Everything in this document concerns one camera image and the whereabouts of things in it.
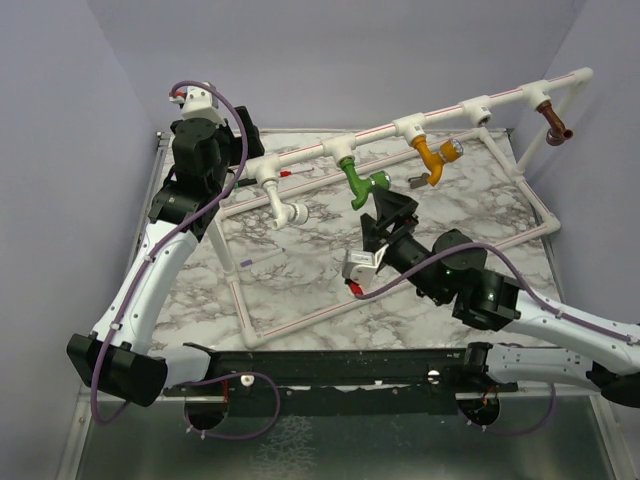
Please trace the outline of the green plastic faucet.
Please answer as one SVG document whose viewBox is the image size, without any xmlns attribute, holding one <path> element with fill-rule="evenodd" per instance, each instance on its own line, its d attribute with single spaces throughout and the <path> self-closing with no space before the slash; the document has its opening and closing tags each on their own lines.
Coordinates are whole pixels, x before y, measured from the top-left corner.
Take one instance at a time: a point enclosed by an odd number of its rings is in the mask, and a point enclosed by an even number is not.
<svg viewBox="0 0 640 480">
<path fill-rule="evenodd" d="M 349 187 L 354 195 L 351 200 L 351 207 L 354 211 L 359 210 L 366 204 L 375 187 L 389 189 L 391 186 L 391 178 L 384 171 L 375 172 L 367 178 L 360 177 L 356 171 L 355 158 L 353 156 L 343 157 L 339 160 L 338 166 L 346 175 Z"/>
</svg>

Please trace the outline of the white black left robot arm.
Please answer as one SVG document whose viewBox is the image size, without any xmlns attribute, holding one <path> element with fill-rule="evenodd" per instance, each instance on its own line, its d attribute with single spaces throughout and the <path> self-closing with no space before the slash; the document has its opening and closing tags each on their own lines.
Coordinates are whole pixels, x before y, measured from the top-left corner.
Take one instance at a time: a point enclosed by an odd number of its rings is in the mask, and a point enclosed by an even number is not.
<svg viewBox="0 0 640 480">
<path fill-rule="evenodd" d="M 202 347 L 183 345 L 152 356 L 160 310 L 184 263 L 203 239 L 216 212 L 190 225 L 185 219 L 221 195 L 230 167 L 241 155 L 263 155 L 259 131 L 244 106 L 235 109 L 247 136 L 203 115 L 172 123 L 174 164 L 153 197 L 141 247 L 110 307 L 87 336 L 75 334 L 67 354 L 83 383 L 139 406 L 163 390 L 188 383 L 206 395 L 220 385 L 221 371 Z"/>
</svg>

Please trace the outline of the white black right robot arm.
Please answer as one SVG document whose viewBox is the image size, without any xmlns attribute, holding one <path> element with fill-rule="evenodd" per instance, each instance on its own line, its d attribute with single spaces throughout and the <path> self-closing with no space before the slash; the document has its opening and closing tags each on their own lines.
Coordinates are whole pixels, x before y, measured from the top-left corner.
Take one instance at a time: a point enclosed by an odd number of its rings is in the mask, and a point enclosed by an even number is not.
<svg viewBox="0 0 640 480">
<path fill-rule="evenodd" d="M 376 214 L 361 217 L 363 247 L 374 268 L 398 272 L 377 297 L 402 281 L 436 305 L 449 304 L 464 325 L 547 342 L 545 348 L 486 348 L 459 367 L 461 383 L 481 391 L 493 381 L 530 380 L 580 385 L 616 404 L 639 405 L 639 327 L 609 320 L 537 293 L 496 247 L 457 229 L 431 249 L 413 236 L 418 219 L 412 198 L 377 187 Z"/>
</svg>

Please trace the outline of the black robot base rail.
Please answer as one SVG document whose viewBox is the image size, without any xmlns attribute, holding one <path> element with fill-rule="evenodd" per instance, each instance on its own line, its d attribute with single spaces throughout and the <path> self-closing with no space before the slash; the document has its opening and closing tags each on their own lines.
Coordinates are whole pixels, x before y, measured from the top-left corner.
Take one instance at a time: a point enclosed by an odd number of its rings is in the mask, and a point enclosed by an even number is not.
<svg viewBox="0 0 640 480">
<path fill-rule="evenodd" d="M 465 348 L 214 351 L 204 386 L 179 385 L 169 397 L 228 398 L 232 416 L 454 415 L 458 394 L 493 385 L 492 344 Z"/>
</svg>

